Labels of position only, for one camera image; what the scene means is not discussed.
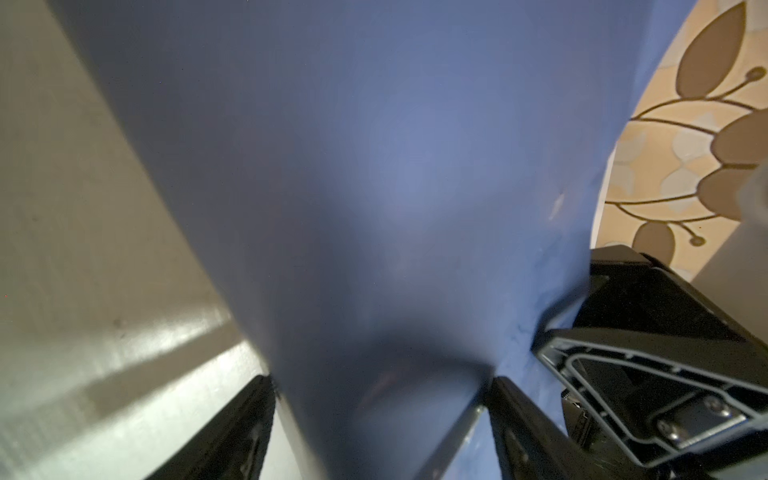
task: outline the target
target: vine pattern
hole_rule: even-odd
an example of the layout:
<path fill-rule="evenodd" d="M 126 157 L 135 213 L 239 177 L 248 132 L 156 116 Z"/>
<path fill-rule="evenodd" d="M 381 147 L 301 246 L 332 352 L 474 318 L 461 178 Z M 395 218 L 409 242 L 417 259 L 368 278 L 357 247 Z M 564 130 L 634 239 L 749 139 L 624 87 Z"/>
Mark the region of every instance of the vine pattern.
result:
<path fill-rule="evenodd" d="M 768 157 L 768 135 L 765 134 L 768 132 L 768 109 L 759 109 L 730 98 L 747 85 L 762 80 L 766 76 L 765 67 L 751 68 L 738 85 L 721 94 L 712 95 L 736 63 L 745 27 L 744 2 L 715 18 L 688 45 L 680 60 L 675 84 L 678 98 L 653 105 L 629 119 L 631 122 L 665 124 L 709 135 L 713 139 L 710 151 L 720 163 L 716 171 L 699 181 L 697 191 L 692 194 L 639 201 L 606 200 L 606 204 L 614 205 L 623 214 L 644 222 L 635 233 L 632 247 L 650 253 L 664 263 L 668 264 L 672 260 L 675 250 L 674 233 L 670 226 L 684 230 L 690 236 L 690 244 L 701 247 L 707 240 L 694 232 L 689 223 L 718 217 L 741 220 L 736 205 L 736 191 L 752 170 Z M 669 120 L 658 114 L 650 116 L 662 107 L 692 101 L 727 105 L 739 108 L 745 113 L 719 131 Z M 729 193 L 728 198 L 723 198 L 724 190 Z M 638 205 L 662 204 L 690 198 L 697 198 L 712 214 L 682 220 L 662 220 L 640 215 L 632 209 Z"/>

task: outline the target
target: wallpaper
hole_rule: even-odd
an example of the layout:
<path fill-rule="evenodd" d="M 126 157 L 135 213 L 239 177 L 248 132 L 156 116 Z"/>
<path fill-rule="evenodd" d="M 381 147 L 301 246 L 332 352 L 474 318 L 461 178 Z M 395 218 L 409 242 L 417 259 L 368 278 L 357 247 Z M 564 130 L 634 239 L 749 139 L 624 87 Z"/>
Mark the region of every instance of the wallpaper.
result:
<path fill-rule="evenodd" d="M 768 0 L 700 0 L 617 143 L 598 247 L 623 243 L 690 280 L 740 221 L 768 157 Z"/>

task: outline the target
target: beige background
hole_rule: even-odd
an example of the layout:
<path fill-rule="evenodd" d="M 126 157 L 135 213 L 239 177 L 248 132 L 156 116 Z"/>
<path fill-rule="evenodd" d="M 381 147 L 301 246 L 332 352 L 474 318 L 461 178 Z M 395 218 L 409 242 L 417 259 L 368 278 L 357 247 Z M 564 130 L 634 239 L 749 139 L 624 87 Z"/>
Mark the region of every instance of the beige background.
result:
<path fill-rule="evenodd" d="M 661 62 L 635 114 L 663 101 L 677 98 L 675 80 L 680 60 L 688 45 L 718 15 L 738 3 L 730 0 L 700 0 L 697 3 Z M 746 19 L 743 44 L 730 73 L 710 96 L 738 85 L 751 68 L 768 67 L 768 1 L 748 0 L 744 5 Z M 722 33 L 723 37 L 727 38 L 728 35 L 732 33 Z M 707 67 L 701 65 L 696 68 L 704 70 Z M 728 98 L 755 108 L 768 108 L 768 78 L 750 83 Z M 747 113 L 745 109 L 733 105 L 690 101 L 659 108 L 651 116 L 719 131 Z M 699 181 L 720 167 L 717 159 L 710 153 L 711 141 L 712 137 L 709 135 L 675 125 L 630 122 L 617 144 L 607 200 L 653 200 L 695 193 Z M 733 197 L 734 190 L 724 188 L 718 191 L 717 195 L 727 202 Z M 631 213 L 654 220 L 685 220 L 713 213 L 698 198 L 625 208 Z M 615 243 L 632 245 L 637 229 L 643 223 L 643 220 L 621 212 L 616 206 L 606 204 L 597 246 Z M 684 228 L 671 224 L 674 255 L 670 265 L 682 277 L 690 280 L 728 238 L 737 224 L 737 221 L 723 217 L 686 223 L 697 236 L 704 238 L 705 243 L 699 246 L 691 244 L 691 235 Z M 663 239 L 654 238 L 654 241 L 655 245 L 644 242 L 649 253 L 656 253 L 658 249 L 664 250 L 664 246 L 659 245 L 663 243 Z"/>

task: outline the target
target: black plastic part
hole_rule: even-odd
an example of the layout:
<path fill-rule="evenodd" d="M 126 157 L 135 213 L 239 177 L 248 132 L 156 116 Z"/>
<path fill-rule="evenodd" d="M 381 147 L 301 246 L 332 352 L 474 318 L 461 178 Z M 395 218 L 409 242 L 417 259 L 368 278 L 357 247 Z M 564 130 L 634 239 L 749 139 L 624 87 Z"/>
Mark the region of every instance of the black plastic part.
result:
<path fill-rule="evenodd" d="M 274 412 L 272 381 L 257 376 L 147 480 L 257 480 Z"/>
<path fill-rule="evenodd" d="M 677 476 L 757 461 L 764 442 L 738 445 L 768 423 L 768 349 L 653 257 L 593 250 L 590 274 L 574 328 L 541 333 L 531 349 L 596 428 L 636 464 L 674 464 Z M 711 398 L 734 414 L 707 410 Z"/>
<path fill-rule="evenodd" d="M 510 379 L 493 380 L 485 405 L 504 480 L 610 478 Z"/>

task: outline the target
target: blue fabric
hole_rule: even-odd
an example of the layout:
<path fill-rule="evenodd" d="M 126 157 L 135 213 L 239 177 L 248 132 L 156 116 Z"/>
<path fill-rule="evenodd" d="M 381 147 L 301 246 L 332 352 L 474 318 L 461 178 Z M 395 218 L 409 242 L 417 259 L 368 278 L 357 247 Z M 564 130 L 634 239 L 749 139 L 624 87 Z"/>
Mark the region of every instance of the blue fabric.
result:
<path fill-rule="evenodd" d="M 694 0 L 52 3 L 331 478 L 412 478 L 493 371 L 560 421 L 531 338 Z M 481 422 L 446 477 L 494 475 Z"/>

